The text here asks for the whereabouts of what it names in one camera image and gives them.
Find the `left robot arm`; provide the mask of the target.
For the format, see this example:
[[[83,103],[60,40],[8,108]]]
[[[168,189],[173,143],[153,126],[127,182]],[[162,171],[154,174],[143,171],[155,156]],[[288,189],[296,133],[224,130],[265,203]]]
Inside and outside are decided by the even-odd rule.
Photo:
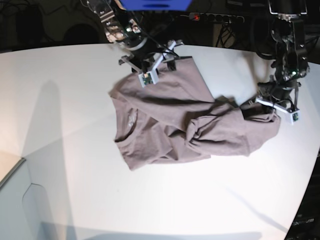
[[[304,0],[270,0],[268,9],[273,16],[268,32],[275,41],[274,54],[260,52],[255,40],[254,19],[250,26],[250,42],[260,58],[273,61],[271,67],[275,72],[268,82],[258,83],[255,102],[284,113],[288,122],[294,124],[301,118],[299,79],[310,71],[303,20],[308,13],[307,5]]]

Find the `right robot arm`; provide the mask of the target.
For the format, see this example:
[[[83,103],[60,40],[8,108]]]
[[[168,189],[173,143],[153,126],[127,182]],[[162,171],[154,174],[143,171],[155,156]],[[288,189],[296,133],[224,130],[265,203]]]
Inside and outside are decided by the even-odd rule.
[[[174,21],[166,4],[159,8],[146,4],[143,10],[130,10],[123,0],[88,0],[86,4],[99,17],[108,42],[127,52],[119,65],[130,65],[143,87],[159,82],[161,64],[176,71],[180,56],[174,48],[183,42],[160,36]]]

